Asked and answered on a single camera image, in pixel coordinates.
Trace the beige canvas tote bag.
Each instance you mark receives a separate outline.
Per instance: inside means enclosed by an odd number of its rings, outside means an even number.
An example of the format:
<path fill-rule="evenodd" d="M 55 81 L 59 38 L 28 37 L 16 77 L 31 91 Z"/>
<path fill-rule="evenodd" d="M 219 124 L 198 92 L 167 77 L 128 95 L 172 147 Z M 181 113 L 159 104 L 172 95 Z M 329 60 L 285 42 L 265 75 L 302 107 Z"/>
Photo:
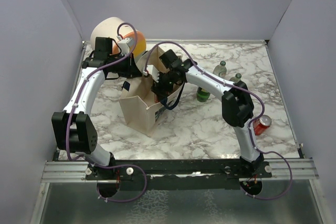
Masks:
<path fill-rule="evenodd" d="M 156 47 L 149 58 L 149 65 L 154 65 L 161 72 L 168 72 L 168 69 L 159 59 L 164 50 Z M 122 86 L 122 93 L 119 104 L 124 116 L 126 125 L 147 136 L 155 131 L 158 120 L 167 110 L 151 91 L 153 79 L 151 77 L 127 78 Z M 172 106 L 181 91 L 182 86 L 173 86 L 173 92 L 167 98 L 167 105 Z"/>

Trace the green Perrier bottle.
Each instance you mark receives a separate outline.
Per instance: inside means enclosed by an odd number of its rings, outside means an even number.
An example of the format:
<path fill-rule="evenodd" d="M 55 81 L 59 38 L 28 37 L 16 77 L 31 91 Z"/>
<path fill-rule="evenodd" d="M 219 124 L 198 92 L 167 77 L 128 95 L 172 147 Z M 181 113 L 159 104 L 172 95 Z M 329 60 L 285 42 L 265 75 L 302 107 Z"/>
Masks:
<path fill-rule="evenodd" d="M 197 88 L 196 98 L 199 102 L 206 102 L 210 96 L 210 93 L 201 87 Z"/>

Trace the red cola can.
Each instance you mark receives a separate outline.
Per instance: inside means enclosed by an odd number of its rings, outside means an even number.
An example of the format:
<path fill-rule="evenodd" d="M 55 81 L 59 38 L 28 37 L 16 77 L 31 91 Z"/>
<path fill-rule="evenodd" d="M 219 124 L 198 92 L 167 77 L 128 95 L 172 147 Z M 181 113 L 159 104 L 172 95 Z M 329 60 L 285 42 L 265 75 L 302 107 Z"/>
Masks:
<path fill-rule="evenodd" d="M 261 135 L 265 130 L 270 128 L 271 124 L 271 118 L 268 115 L 262 115 L 253 123 L 255 135 Z"/>

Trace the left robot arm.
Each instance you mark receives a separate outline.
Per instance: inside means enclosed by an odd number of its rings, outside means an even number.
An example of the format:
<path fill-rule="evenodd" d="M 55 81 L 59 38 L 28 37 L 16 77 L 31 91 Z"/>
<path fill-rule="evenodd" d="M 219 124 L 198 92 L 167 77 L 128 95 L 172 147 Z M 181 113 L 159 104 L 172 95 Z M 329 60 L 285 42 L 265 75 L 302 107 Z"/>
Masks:
<path fill-rule="evenodd" d="M 69 103 L 51 118 L 57 147 L 66 151 L 70 161 L 71 154 L 76 153 L 96 164 L 104 179 L 115 175 L 116 166 L 113 155 L 98 144 L 98 133 L 90 119 L 92 106 L 109 73 L 125 78 L 141 76 L 135 64 L 139 37 L 117 38 L 96 37 L 95 49 L 82 62 L 79 83 Z"/>

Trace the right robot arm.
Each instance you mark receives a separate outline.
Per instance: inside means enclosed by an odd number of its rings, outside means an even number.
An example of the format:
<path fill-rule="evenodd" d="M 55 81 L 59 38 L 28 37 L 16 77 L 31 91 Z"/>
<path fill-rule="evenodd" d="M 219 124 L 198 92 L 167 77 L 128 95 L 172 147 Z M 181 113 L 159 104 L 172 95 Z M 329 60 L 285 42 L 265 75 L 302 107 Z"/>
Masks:
<path fill-rule="evenodd" d="M 168 72 L 160 72 L 153 65 L 146 65 L 143 73 L 153 79 L 152 92 L 160 103 L 168 110 L 174 109 L 181 97 L 178 94 L 176 101 L 169 105 L 168 96 L 175 85 L 183 86 L 190 83 L 205 89 L 222 105 L 224 121 L 234 128 L 240 147 L 241 171 L 246 177 L 254 177 L 260 171 L 264 156 L 257 150 L 255 134 L 252 126 L 254 104 L 250 92 L 244 82 L 234 83 L 200 68 L 192 59 L 181 60 L 172 50 L 159 57 Z"/>

